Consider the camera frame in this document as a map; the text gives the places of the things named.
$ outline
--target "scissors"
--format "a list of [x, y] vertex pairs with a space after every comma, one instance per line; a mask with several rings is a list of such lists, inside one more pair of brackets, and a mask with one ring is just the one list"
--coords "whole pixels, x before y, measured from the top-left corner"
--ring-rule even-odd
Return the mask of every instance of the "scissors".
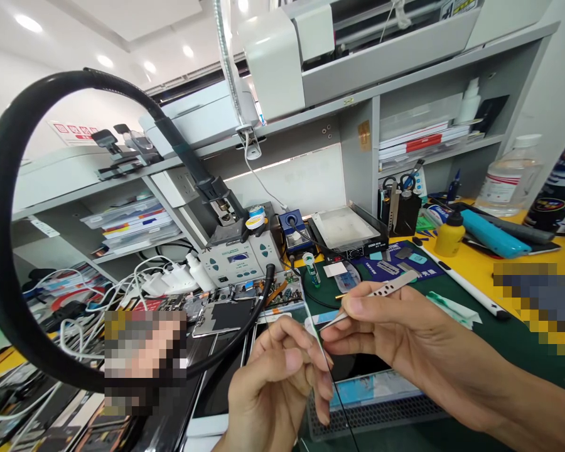
[[398, 187], [403, 188], [403, 190], [414, 190], [414, 188], [416, 187], [416, 179], [414, 178], [413, 175], [411, 174], [404, 174], [402, 176], [400, 176], [400, 182], [397, 182], [397, 179], [395, 178], [395, 176], [388, 176], [385, 178], [385, 180], [383, 181], [383, 187], [387, 188], [388, 184], [387, 181], [392, 181], [397, 183]]

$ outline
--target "plastic tray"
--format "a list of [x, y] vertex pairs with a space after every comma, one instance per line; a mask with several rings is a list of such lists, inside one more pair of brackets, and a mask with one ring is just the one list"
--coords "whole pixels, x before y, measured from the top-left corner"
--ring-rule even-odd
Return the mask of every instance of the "plastic tray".
[[81, 218], [80, 221], [86, 223], [86, 226], [90, 229], [98, 229], [116, 220], [126, 223], [129, 217], [136, 218], [138, 215], [153, 212], [160, 206], [159, 200], [151, 197], [132, 204], [111, 208], [102, 213], [95, 213], [89, 217]]
[[454, 94], [383, 118], [379, 126], [379, 141], [385, 141], [439, 122], [452, 121], [458, 116], [462, 100], [462, 93]]
[[144, 242], [146, 240], [150, 243], [158, 242], [159, 240], [166, 239], [167, 237], [176, 234], [180, 234], [180, 228], [172, 220], [162, 226], [155, 226], [151, 229], [133, 232], [131, 234], [123, 235], [122, 237], [117, 237], [116, 239], [107, 239], [103, 242], [103, 244], [108, 246], [109, 249], [117, 249]]
[[462, 148], [463, 146], [466, 146], [468, 141], [469, 141], [469, 135], [465, 135], [463, 137], [452, 139], [445, 143], [437, 144], [435, 146], [430, 146], [428, 148], [420, 149], [418, 151], [404, 153], [395, 157], [390, 157], [387, 159], [380, 160], [379, 173], [381, 171], [389, 171], [394, 168], [399, 168], [400, 166], [404, 166], [408, 163], [412, 163], [421, 158], [424, 158], [426, 162], [427, 156]]

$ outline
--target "white ceiling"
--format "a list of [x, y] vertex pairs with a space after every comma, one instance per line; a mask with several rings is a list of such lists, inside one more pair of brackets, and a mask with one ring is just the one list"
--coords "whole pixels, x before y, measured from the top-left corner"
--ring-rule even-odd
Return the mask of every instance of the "white ceiling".
[[126, 41], [132, 41], [201, 12], [199, 0], [72, 0]]
[[[239, 11], [238, 0], [230, 1], [233, 51], [239, 53], [237, 26], [266, 13], [269, 0], [249, 0], [246, 12]], [[14, 20], [17, 14], [43, 31], [24, 29]], [[0, 50], [55, 70], [105, 70], [143, 89], [219, 62], [212, 0], [0, 0]], [[113, 68], [101, 66], [99, 55], [110, 58]]]

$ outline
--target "pen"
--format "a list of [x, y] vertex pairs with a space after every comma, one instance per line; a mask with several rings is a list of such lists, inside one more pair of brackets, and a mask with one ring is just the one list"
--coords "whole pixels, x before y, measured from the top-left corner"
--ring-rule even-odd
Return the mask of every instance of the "pen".
[[425, 248], [422, 245], [422, 241], [418, 237], [413, 237], [412, 243], [414, 243], [420, 249], [422, 249], [425, 252], [425, 254], [427, 254], [427, 256], [429, 256], [430, 258], [432, 258], [433, 262], [439, 265], [450, 278], [454, 279], [454, 281], [456, 281], [459, 286], [461, 286], [464, 290], [469, 292], [469, 294], [473, 298], [475, 298], [484, 308], [486, 308], [489, 312], [491, 312], [491, 314], [494, 314], [498, 320], [508, 320], [511, 318], [511, 315], [508, 312], [506, 312], [504, 309], [499, 307], [499, 305], [494, 303], [494, 301], [492, 301], [486, 294], [481, 292], [469, 281], [467, 281], [465, 278], [460, 276], [457, 272], [452, 270], [452, 268], [450, 268], [449, 265], [439, 260], [432, 253], [430, 253], [430, 251], [428, 251], [427, 248]]
[[280, 308], [274, 308], [274, 309], [270, 309], [269, 311], [265, 311], [263, 312], [262, 316], [266, 317], [266, 316], [271, 316], [271, 315], [276, 315], [276, 314], [282, 314], [285, 312], [291, 312], [294, 311], [296, 309], [300, 309], [303, 308], [304, 303], [295, 303], [295, 304], [288, 304], [287, 306], [281, 306]]
[[458, 194], [458, 189], [460, 188], [460, 169], [454, 176], [454, 180], [450, 183], [448, 187], [448, 194], [446, 195], [446, 204], [450, 204], [452, 201], [456, 199]]

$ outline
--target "ceiling light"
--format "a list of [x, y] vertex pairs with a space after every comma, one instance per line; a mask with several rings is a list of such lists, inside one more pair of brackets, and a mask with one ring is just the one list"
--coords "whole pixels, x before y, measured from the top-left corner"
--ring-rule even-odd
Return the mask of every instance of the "ceiling light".
[[184, 52], [184, 54], [188, 57], [188, 58], [192, 58], [193, 56], [195, 56], [195, 52], [193, 52], [193, 50], [189, 47], [189, 46], [184, 46], [182, 48], [182, 51]]
[[112, 68], [113, 67], [113, 62], [110, 60], [110, 58], [107, 58], [104, 55], [99, 55], [96, 57], [96, 59], [99, 61], [100, 64], [102, 64], [104, 67], [108, 67], [108, 68]]
[[157, 72], [157, 68], [151, 62], [144, 62], [144, 68], [150, 73], [156, 73]]
[[17, 21], [19, 25], [21, 25], [23, 28], [26, 28], [29, 31], [33, 31], [34, 33], [41, 33], [42, 31], [42, 26], [32, 18], [19, 14], [15, 16], [14, 19]]

